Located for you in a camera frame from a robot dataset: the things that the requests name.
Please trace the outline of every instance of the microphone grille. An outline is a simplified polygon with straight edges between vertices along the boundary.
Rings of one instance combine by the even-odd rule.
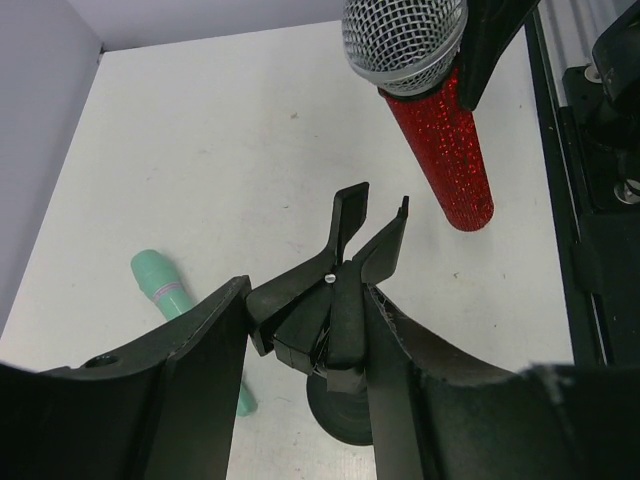
[[[440,82],[457,53],[466,0],[347,0],[342,39],[354,71],[396,95]]]

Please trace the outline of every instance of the microphone handle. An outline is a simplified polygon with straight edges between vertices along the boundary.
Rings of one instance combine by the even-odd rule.
[[[143,250],[131,259],[131,270],[140,290],[151,300],[167,321],[191,310],[195,303],[187,295],[178,270],[171,261],[155,250]],[[246,417],[257,408],[253,395],[244,382],[240,383],[240,395],[236,415]]]
[[[458,70],[424,98],[392,97],[379,89],[449,223],[463,232],[484,227],[493,198],[473,114],[458,98]]]

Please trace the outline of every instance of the black clamp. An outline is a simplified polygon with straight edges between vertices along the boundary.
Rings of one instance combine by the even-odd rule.
[[[409,213],[409,197],[404,197],[396,218],[344,261],[347,242],[365,221],[368,195],[368,183],[338,191],[327,246],[246,300],[258,353],[275,349],[290,367],[325,377],[333,392],[365,388],[364,284],[376,285],[395,271]]]

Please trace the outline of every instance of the bolt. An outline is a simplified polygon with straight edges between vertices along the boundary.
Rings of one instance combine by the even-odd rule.
[[[588,65],[587,68],[584,69],[584,78],[591,83],[602,83],[600,72],[598,72],[598,69],[594,65]]]
[[[640,187],[640,183],[635,180],[627,180],[633,188]],[[635,205],[636,203],[640,203],[640,197],[638,197],[635,193],[631,191],[626,182],[618,182],[613,188],[613,193],[622,203],[626,203],[627,205]]]

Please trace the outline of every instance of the white wall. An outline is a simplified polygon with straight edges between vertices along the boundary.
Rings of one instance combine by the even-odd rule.
[[[0,0],[0,333],[99,52],[65,0]]]
[[[69,0],[107,50],[338,20],[344,0]]]

